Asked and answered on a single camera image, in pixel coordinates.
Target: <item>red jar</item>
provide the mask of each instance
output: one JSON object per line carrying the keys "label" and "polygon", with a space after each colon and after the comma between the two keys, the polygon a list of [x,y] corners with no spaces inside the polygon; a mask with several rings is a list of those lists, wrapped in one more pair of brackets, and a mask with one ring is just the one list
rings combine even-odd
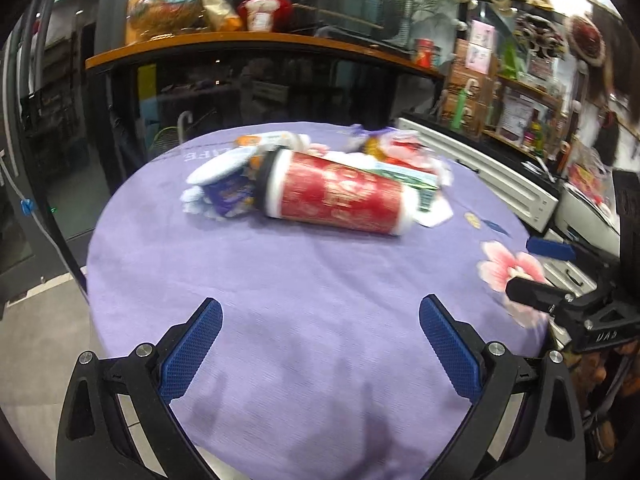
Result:
{"label": "red jar", "polygon": [[291,13],[293,11],[293,5],[289,0],[275,0],[279,5],[277,5],[277,9],[271,10],[272,7],[269,6],[269,0],[261,0],[266,2],[264,5],[264,9],[259,11],[259,16],[256,16],[255,12],[248,12],[246,4],[253,0],[245,0],[238,7],[238,15],[244,20],[247,24],[248,30],[262,30],[266,32],[269,28],[272,28],[275,31],[286,30],[289,25],[289,20],[291,17]]}

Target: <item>bolt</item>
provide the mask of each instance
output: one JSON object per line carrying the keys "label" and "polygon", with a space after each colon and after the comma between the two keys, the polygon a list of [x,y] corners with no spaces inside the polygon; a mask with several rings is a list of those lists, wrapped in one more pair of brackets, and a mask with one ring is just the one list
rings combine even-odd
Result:
{"label": "bolt", "polygon": [[146,357],[151,354],[154,348],[149,343],[142,343],[138,348],[136,348],[136,355],[138,357]]}
{"label": "bolt", "polygon": [[88,352],[88,351],[87,352],[82,352],[80,354],[80,357],[78,358],[78,362],[81,365],[85,365],[93,358],[94,358],[94,355],[91,352]]}
{"label": "bolt", "polygon": [[562,362],[562,354],[560,352],[556,351],[556,350],[552,350],[551,352],[549,352],[549,357],[555,363],[561,363]]}
{"label": "bolt", "polygon": [[495,356],[501,356],[504,354],[504,346],[500,343],[489,343],[489,352]]}

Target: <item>purple tablecloth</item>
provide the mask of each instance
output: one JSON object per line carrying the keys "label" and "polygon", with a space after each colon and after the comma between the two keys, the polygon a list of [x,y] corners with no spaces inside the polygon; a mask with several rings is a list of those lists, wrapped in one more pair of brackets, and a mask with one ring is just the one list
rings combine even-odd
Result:
{"label": "purple tablecloth", "polygon": [[[254,480],[417,480],[470,404],[455,394],[418,323],[436,294],[486,341],[534,356],[545,324],[514,322],[480,279],[482,242],[525,250],[518,219],[452,163],[454,217],[401,238],[182,212],[188,174],[241,134],[290,130],[340,150],[347,128],[263,124],[199,137],[156,158],[107,204],[91,241],[89,297],[109,357],[157,342],[204,298],[222,331],[171,403],[187,435]],[[465,213],[497,223],[472,226]]]}

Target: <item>blue textured pad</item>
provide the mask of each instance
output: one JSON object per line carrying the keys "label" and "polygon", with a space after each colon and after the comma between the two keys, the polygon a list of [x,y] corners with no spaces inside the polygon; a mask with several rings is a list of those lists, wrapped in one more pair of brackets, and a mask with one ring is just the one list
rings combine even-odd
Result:
{"label": "blue textured pad", "polygon": [[159,393],[167,404],[183,396],[222,328],[222,307],[211,300],[160,370]]}
{"label": "blue textured pad", "polygon": [[420,326],[460,397],[476,402],[482,393],[480,367],[473,354],[430,298],[420,304]]}
{"label": "blue textured pad", "polygon": [[563,262],[575,260],[574,248],[569,244],[531,237],[527,240],[527,251],[538,256],[546,256]]}

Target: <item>wooden countertop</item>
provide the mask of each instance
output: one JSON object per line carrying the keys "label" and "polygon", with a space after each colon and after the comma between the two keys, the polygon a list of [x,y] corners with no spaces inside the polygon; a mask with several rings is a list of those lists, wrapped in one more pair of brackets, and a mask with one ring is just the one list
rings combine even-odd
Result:
{"label": "wooden countertop", "polygon": [[281,34],[277,32],[200,32],[196,34],[181,34],[168,38],[160,38],[158,40],[141,41],[129,46],[116,48],[97,56],[90,57],[85,62],[87,69],[96,68],[107,63],[125,59],[136,54],[144,54],[147,52],[156,52],[166,48],[174,48],[192,44],[204,43],[220,43],[220,42],[240,42],[240,41],[261,41],[265,43],[289,43],[300,44],[305,46],[316,46],[319,48],[339,50],[349,52],[351,54],[360,54],[361,56],[372,57],[386,62],[395,63],[406,68],[411,68],[425,75],[442,78],[436,69],[422,68],[407,59],[394,56],[376,48],[359,46],[356,44],[345,43],[343,41],[328,40],[325,38],[315,38],[313,36],[300,36],[297,34]]}

